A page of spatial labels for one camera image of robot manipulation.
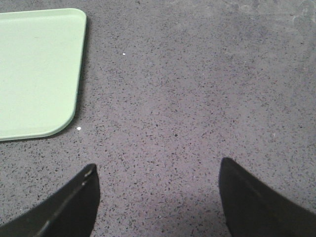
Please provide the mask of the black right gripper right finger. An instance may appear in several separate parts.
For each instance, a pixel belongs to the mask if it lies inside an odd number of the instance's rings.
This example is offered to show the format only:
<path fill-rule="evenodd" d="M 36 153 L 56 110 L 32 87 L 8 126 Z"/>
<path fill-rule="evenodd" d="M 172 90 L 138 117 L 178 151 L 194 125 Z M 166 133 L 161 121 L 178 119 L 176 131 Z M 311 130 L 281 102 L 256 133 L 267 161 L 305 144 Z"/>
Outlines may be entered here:
<path fill-rule="evenodd" d="M 314 237 L 316 216 L 258 180 L 231 158 L 223 158 L 219 191 L 234 237 Z"/>

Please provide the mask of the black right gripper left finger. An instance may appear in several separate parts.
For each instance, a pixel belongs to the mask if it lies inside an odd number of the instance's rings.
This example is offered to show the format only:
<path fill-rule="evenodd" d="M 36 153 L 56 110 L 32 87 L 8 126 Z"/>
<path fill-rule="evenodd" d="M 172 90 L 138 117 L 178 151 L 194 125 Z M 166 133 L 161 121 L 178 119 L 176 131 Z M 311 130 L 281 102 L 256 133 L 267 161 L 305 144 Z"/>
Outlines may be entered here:
<path fill-rule="evenodd" d="M 87 165 L 47 200 L 1 226 L 2 237 L 88 237 L 100 201 L 95 164 Z"/>

